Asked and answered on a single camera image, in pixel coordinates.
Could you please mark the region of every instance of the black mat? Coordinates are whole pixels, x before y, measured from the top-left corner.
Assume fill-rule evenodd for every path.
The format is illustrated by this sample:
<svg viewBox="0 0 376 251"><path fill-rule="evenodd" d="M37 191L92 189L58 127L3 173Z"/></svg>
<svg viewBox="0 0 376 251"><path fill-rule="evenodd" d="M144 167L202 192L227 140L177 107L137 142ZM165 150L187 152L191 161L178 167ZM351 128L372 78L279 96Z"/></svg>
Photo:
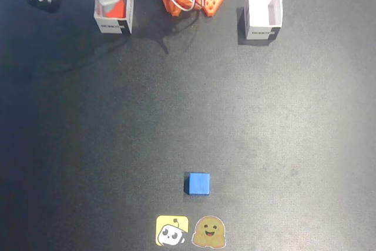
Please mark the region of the black mat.
<svg viewBox="0 0 376 251"><path fill-rule="evenodd" d="M159 215L188 239L217 216L233 251L374 250L375 0L283 0L266 46L239 41L244 0L135 0L132 37L101 35L93 0L0 4L3 250L173 249Z"/></svg>

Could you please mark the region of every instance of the brown sticker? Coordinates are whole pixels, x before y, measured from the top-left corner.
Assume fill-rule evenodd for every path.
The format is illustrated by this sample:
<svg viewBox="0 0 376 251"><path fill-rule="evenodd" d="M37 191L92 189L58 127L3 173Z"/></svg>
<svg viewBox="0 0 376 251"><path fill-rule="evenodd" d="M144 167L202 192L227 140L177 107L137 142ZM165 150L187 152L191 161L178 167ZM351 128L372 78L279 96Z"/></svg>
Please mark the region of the brown sticker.
<svg viewBox="0 0 376 251"><path fill-rule="evenodd" d="M224 248L226 246L225 234L224 223L219 218L206 216L196 224L192 243L198 247Z"/></svg>

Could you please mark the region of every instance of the cartoon character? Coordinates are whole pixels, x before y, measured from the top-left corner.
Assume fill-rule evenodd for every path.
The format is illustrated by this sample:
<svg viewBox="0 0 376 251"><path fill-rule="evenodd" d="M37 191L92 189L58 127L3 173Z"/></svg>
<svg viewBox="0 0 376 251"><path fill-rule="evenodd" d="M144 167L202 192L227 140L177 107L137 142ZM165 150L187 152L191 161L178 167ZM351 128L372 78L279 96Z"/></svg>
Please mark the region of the cartoon character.
<svg viewBox="0 0 376 251"><path fill-rule="evenodd" d="M157 238L157 244L164 246L167 245L177 245L179 243L183 243L185 241L184 234L186 233L184 230L179 228L179 222L177 219L173 219L174 223L177 223L176 226L172 225L164 225Z"/></svg>
<svg viewBox="0 0 376 251"><path fill-rule="evenodd" d="M219 218L206 216L196 224L192 243L198 247L224 248L226 246L225 233L224 223Z"/></svg>

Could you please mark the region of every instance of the cardboard box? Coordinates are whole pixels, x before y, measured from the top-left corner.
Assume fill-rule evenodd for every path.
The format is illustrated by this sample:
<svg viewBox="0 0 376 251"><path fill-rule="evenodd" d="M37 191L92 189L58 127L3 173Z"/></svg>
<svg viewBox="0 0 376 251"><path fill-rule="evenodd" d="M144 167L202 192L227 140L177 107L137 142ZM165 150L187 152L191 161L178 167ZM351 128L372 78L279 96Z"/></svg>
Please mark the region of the cardboard box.
<svg viewBox="0 0 376 251"><path fill-rule="evenodd" d="M133 24L134 0L123 0L125 16L123 18L108 18L103 11L103 6L96 0L94 18L103 34L131 34Z"/></svg>
<svg viewBox="0 0 376 251"><path fill-rule="evenodd" d="M273 41L282 27L282 0L246 0L244 20L247 39Z"/></svg>

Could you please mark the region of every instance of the yellow sticker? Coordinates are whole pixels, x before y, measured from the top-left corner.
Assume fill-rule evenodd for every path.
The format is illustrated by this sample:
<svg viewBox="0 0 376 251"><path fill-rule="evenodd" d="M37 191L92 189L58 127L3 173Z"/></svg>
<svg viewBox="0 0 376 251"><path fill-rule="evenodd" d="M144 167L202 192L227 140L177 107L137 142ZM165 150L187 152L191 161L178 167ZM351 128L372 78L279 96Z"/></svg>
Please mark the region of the yellow sticker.
<svg viewBox="0 0 376 251"><path fill-rule="evenodd" d="M157 218L155 242L158 246L183 243L188 232L189 221L185 216L159 216Z"/></svg>

